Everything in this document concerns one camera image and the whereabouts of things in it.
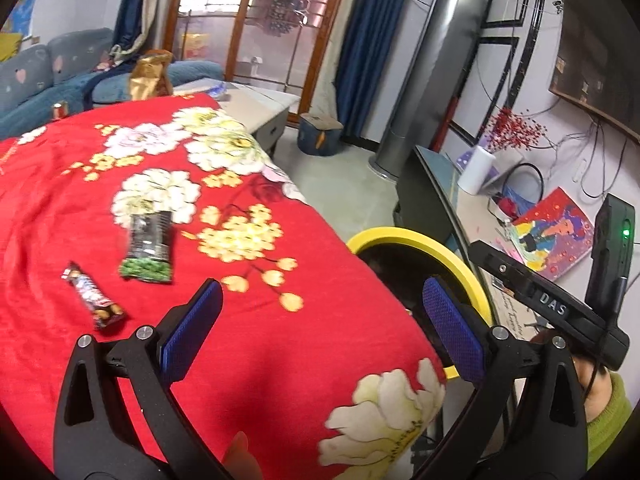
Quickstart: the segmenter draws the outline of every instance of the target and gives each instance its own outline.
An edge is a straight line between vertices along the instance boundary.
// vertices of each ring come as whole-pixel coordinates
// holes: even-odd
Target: blue gripper pad
[[[207,280],[186,305],[181,322],[162,338],[159,365],[163,384],[184,379],[221,310],[222,287]]]
[[[460,377],[473,384],[481,383],[484,378],[483,344],[461,314],[462,309],[470,307],[458,304],[438,277],[424,282],[422,304]]]

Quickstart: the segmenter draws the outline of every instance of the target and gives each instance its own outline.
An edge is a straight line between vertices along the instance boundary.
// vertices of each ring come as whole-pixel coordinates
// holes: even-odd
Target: gray tile floor
[[[396,186],[369,169],[371,152],[345,146],[334,156],[305,155],[297,135],[286,128],[273,160],[343,241],[370,227],[394,224]]]

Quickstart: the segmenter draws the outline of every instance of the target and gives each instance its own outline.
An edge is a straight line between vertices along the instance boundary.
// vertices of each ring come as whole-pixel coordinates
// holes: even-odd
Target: tv screen
[[[622,0],[564,0],[550,90],[640,139],[640,30],[629,10]]]

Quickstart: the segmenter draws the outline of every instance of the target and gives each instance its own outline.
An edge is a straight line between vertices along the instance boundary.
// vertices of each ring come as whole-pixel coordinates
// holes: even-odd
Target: trash can
[[[331,156],[340,150],[342,124],[329,116],[302,114],[298,147],[307,155]]]
[[[422,287],[431,276],[440,277],[459,303],[472,306],[491,325],[489,302],[471,270],[435,240],[398,227],[368,229],[355,235],[347,246],[413,316],[442,361],[447,379],[458,377],[458,371],[422,306]]]

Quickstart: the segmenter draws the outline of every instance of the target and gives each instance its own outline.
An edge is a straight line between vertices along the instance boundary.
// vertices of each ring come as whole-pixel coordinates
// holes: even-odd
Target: human hand
[[[544,344],[555,335],[560,334],[555,330],[544,330],[537,334],[531,342]],[[563,336],[563,338],[567,342],[569,351],[572,352],[575,372],[578,375],[580,386],[586,390],[591,382],[591,375],[595,368],[595,362],[590,357],[582,355],[579,352],[572,351],[572,342],[567,340],[565,336]],[[613,384],[611,383],[609,371],[605,367],[601,367],[601,369],[596,373],[589,395],[587,395],[587,398],[584,400],[584,413],[587,418],[587,423],[595,420],[604,411],[611,400],[612,393]]]
[[[249,439],[240,431],[233,437],[222,459],[222,465],[235,480],[262,480],[258,461],[249,453]]]

